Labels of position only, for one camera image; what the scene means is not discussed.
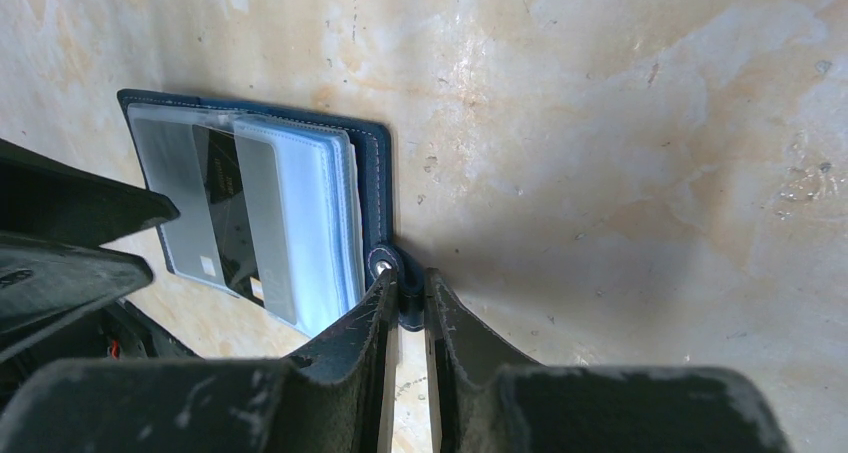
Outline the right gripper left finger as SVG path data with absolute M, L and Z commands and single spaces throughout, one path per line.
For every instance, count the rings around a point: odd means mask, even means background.
M 386 452 L 397 274 L 276 359 L 61 360 L 1 417 L 5 452 Z

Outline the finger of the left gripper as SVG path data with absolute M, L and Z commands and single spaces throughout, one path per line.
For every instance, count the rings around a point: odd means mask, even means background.
M 153 280 L 133 254 L 3 232 L 1 361 Z
M 1 230 L 98 247 L 175 220 L 162 194 L 1 142 Z

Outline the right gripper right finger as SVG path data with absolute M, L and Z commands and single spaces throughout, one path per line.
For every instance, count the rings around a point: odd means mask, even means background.
M 719 367 L 549 366 L 426 274 L 432 441 L 439 452 L 787 452 L 760 390 Z

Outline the blue leather card holder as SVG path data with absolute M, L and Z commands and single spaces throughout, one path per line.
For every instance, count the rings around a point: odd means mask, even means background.
M 424 272 L 394 240 L 391 136 L 384 125 L 138 89 L 120 90 L 117 99 L 147 187 L 179 211 L 157 230 L 169 272 L 239 296 L 223 284 L 192 134 L 201 125 L 267 143 L 275 152 L 297 324 L 271 315 L 314 337 L 392 269 L 402 325 L 418 329 Z

